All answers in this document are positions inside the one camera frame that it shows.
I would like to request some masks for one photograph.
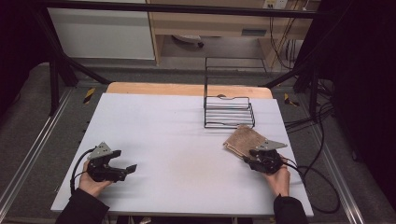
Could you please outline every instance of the gray floor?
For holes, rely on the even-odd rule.
[[[124,68],[96,65],[92,70],[103,77],[117,81],[136,82],[171,82],[171,83],[200,83],[202,84],[205,59],[204,57],[261,57],[258,42],[254,39],[206,37],[202,49],[194,45],[180,43],[168,37],[163,49],[161,65],[138,63]],[[239,84],[256,86],[272,80],[284,73],[284,69],[267,68],[264,76],[254,78],[240,78],[230,82],[219,80],[224,84]],[[50,206],[56,196],[56,188],[62,183],[70,162],[78,149],[78,142],[83,138],[84,130],[88,127],[101,93],[106,86],[97,85],[84,75],[79,74],[80,85],[71,90],[71,98],[64,109],[58,123],[52,131],[47,143],[41,150],[30,174],[21,186],[13,204],[7,211],[7,219],[33,218],[37,223],[53,223],[58,214],[50,211]],[[291,78],[280,87],[273,89],[274,97],[278,100],[282,117],[285,121],[306,118],[302,106],[284,103],[284,93],[290,95],[292,101],[306,103],[307,95],[294,94]],[[82,103],[91,85],[96,91],[89,104]],[[0,165],[0,192],[7,190],[8,183],[18,171],[25,155],[39,135],[41,128],[49,118],[50,89],[49,71],[46,66],[39,66],[31,73],[21,91],[20,99],[0,119],[0,151],[3,161]],[[367,167],[360,162],[354,162],[351,151],[343,132],[340,130],[337,118],[329,117],[324,121],[325,141],[334,155],[335,162],[340,167],[348,187],[359,207],[365,223],[396,223],[395,211],[389,206]],[[313,129],[304,129],[289,135],[293,152],[300,165],[308,164],[318,151],[318,140]],[[329,177],[329,171],[322,158],[315,165],[323,174]],[[331,209],[335,205],[332,190],[317,175],[307,177],[307,188],[312,204],[319,208]],[[349,219],[341,206],[335,214],[323,214],[317,211],[310,218],[312,223],[349,223]],[[268,220],[257,220],[257,223]]]

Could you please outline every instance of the human hand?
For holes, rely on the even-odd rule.
[[[78,187],[96,198],[97,196],[99,196],[99,194],[102,192],[102,190],[105,187],[111,185],[113,182],[108,180],[102,182],[96,182],[92,180],[90,175],[87,173],[87,168],[89,163],[90,161],[84,162],[83,173],[81,175],[81,178],[79,179]]]
[[[283,164],[279,170],[272,174],[268,175],[262,173],[262,175],[267,180],[271,190],[277,195],[281,195],[282,197],[289,196],[289,189],[290,189],[290,172],[288,170],[288,166]]]

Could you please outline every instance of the white table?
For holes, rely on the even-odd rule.
[[[250,99],[256,132],[290,146],[276,100]],[[106,188],[100,200],[109,214],[144,216],[262,217],[272,215],[274,196],[261,174],[223,147],[233,130],[204,128],[202,96],[103,94],[76,157],[51,207],[62,211],[77,159],[105,141],[121,156],[110,165],[137,163],[125,181]],[[291,147],[278,150],[294,160]],[[290,196],[307,216],[313,211],[298,174],[290,169]]]

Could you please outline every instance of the brown towel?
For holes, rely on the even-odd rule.
[[[261,145],[265,139],[247,125],[239,125],[223,145],[241,159],[243,156],[253,158],[249,151]]]

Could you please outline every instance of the person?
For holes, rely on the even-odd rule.
[[[85,161],[79,185],[70,197],[69,203],[58,216],[56,224],[99,224],[102,223],[109,207],[97,197],[111,181],[95,182],[85,172],[89,161]],[[274,213],[276,224],[308,223],[300,201],[289,196],[290,172],[286,165],[274,174],[262,174],[275,194]]]

